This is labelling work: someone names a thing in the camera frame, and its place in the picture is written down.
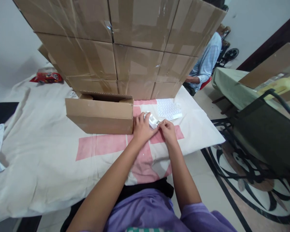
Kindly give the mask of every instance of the hand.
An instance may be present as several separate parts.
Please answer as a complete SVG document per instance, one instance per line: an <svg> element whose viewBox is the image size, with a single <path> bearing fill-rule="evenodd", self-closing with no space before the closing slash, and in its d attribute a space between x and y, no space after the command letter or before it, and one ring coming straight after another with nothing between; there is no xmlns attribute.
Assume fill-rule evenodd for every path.
<svg viewBox="0 0 290 232"><path fill-rule="evenodd" d="M172 122L165 119L159 123L158 127L161 128L166 143L177 143L175 127Z"/></svg>
<svg viewBox="0 0 290 232"><path fill-rule="evenodd" d="M133 139L142 143L143 145L158 132L159 128L152 130L149 127L150 112L146 114L141 113L139 116L133 118Z"/></svg>
<svg viewBox="0 0 290 232"><path fill-rule="evenodd" d="M199 77L187 76L185 82L199 84L200 83L200 78Z"/></svg>

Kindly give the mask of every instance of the black pants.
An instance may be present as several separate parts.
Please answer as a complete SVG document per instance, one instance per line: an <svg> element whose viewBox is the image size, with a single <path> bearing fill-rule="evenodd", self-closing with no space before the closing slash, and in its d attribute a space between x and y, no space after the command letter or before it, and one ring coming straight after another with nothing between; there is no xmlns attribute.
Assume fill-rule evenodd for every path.
<svg viewBox="0 0 290 232"><path fill-rule="evenodd" d="M188 91L188 93L189 93L192 97L196 94L196 91L194 90L194 88L192 88L192 87L190 86L189 83L184 82L184 83L183 83L183 86L185 87L185 89Z"/></svg>
<svg viewBox="0 0 290 232"><path fill-rule="evenodd" d="M131 185L131 186L124 185L122 188L122 191L118 197L118 200L116 201L116 204L118 204L122 200L124 200L124 199L132 196L133 194L140 192L144 189L157 189L160 192L162 192L164 195L166 195L168 198L172 198L172 196L174 194L173 186L167 182L167 178L165 177L165 178L157 180L153 183L138 184L138 185ZM76 212L78 211L78 209L81 206L81 204L83 203L83 201L84 201L84 199L77 202L75 205L71 206L70 214L67 217L67 219L64 221L64 223L60 229L60 232L66 232L72 219L74 218Z"/></svg>

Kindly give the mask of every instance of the snack bag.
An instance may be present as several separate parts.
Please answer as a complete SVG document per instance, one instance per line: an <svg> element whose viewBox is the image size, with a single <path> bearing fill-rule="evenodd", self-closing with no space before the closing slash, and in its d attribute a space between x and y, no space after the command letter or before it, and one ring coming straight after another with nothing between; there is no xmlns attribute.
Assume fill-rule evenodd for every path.
<svg viewBox="0 0 290 232"><path fill-rule="evenodd" d="M62 76L57 73L57 70L54 67L45 67L38 70L36 77L32 78L30 82L39 82L39 83L54 83L62 82Z"/></svg>

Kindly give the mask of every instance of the pink cross pattern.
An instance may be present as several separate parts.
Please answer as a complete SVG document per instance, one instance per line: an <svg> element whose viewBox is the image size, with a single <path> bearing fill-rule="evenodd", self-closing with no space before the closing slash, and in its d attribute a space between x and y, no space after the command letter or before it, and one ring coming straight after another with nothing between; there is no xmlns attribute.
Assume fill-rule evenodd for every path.
<svg viewBox="0 0 290 232"><path fill-rule="evenodd" d="M157 104L156 100L134 101L133 116L141 113L140 105ZM183 139L184 135L178 125L175 126L176 137ZM114 152L123 151L127 144L132 140L133 135L95 135L79 138L76 161L83 160L93 156L105 155ZM140 150L131 172L137 179L137 183L149 183L160 179L159 175L152 169L153 159L150 150L150 144L164 143L165 139L161 131L155 134ZM168 166L165 177L172 173L171 164Z"/></svg>

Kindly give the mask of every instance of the sleeve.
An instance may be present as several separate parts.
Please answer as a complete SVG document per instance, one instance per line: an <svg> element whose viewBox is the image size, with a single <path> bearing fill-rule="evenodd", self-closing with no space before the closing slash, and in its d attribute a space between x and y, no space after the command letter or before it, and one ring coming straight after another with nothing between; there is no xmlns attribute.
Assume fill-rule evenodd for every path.
<svg viewBox="0 0 290 232"><path fill-rule="evenodd" d="M186 205L180 220L192 232L236 232L236 229L221 213L218 211L209 212L203 203Z"/></svg>
<svg viewBox="0 0 290 232"><path fill-rule="evenodd" d="M215 67L216 61L219 57L221 46L214 45L209 47L203 54L203 59L200 63L199 68L199 79L200 83L206 82L212 74L213 68Z"/></svg>

